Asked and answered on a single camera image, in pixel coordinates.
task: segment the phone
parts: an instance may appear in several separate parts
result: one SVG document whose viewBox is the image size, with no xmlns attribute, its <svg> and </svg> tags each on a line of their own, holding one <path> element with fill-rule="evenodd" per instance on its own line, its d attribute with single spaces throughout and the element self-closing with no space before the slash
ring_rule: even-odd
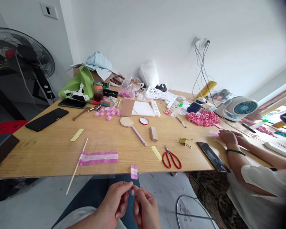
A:
<svg viewBox="0 0 286 229">
<path fill-rule="evenodd" d="M 205 155 L 208 157 L 209 161 L 215 167 L 218 172 L 228 173 L 230 170 L 228 167 L 222 162 L 222 160 L 214 153 L 211 147 L 205 142 L 197 142 L 197 145 L 202 149 Z"/>
<path fill-rule="evenodd" d="M 86 102 L 81 102 L 77 100 L 65 99 L 62 100 L 59 104 L 60 107 L 70 107 L 77 109 L 84 109 L 87 106 Z"/>
<path fill-rule="evenodd" d="M 41 117 L 38 119 L 35 119 L 28 124 L 25 125 L 26 128 L 29 128 L 34 131 L 41 131 L 47 126 L 51 125 L 61 117 L 64 117 L 66 114 L 68 114 L 69 111 L 63 110 L 61 108 L 57 108 Z"/>
</svg>

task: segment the round wooden disc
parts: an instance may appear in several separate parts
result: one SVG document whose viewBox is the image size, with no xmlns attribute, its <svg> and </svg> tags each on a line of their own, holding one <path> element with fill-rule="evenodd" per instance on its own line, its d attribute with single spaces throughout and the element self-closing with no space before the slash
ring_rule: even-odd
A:
<svg viewBox="0 0 286 229">
<path fill-rule="evenodd" d="M 131 127 L 133 125 L 133 121 L 129 117 L 123 117 L 120 119 L 120 123 L 124 127 Z"/>
</svg>

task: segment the woman's right hand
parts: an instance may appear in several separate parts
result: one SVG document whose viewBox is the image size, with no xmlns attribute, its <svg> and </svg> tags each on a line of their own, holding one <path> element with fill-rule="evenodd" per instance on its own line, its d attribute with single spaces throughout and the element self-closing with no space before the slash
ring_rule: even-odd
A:
<svg viewBox="0 0 286 229">
<path fill-rule="evenodd" d="M 134 186 L 132 194 L 136 195 L 133 202 L 133 217 L 138 229 L 161 229 L 156 198 L 146 189 Z"/>
</svg>

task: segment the small desk fan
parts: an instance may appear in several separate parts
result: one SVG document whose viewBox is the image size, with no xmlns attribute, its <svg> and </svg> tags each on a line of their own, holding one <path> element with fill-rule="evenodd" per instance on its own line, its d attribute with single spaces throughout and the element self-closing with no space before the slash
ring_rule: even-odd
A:
<svg viewBox="0 0 286 229">
<path fill-rule="evenodd" d="M 0 28 L 0 66 L 19 72 L 26 88 L 24 78 L 35 80 L 33 94 L 30 94 L 34 105 L 33 96 L 49 104 L 53 103 L 55 95 L 47 78 L 54 73 L 55 63 L 48 50 L 34 38 L 17 30 Z M 24 76 L 23 72 L 27 71 L 33 74 Z M 39 88 L 42 89 L 46 99 L 39 96 Z"/>
<path fill-rule="evenodd" d="M 227 100 L 214 112 L 225 119 L 237 122 L 248 114 L 254 112 L 257 107 L 258 104 L 255 100 L 243 96 L 237 96 Z"/>
</svg>

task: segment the yellow paper strip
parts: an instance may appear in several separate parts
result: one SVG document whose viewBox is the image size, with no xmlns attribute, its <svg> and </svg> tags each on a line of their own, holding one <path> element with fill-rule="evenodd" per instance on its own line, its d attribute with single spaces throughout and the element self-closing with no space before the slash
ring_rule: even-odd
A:
<svg viewBox="0 0 286 229">
<path fill-rule="evenodd" d="M 157 158 L 159 159 L 159 161 L 162 161 L 161 154 L 159 153 L 157 148 L 155 146 L 152 146 L 151 148 L 152 148 L 153 152 L 155 153 L 155 155 L 157 156 Z"/>
<path fill-rule="evenodd" d="M 76 141 L 76 139 L 80 136 L 80 134 L 84 131 L 84 129 L 79 129 L 78 132 L 74 135 L 74 137 L 70 141 Z"/>
</svg>

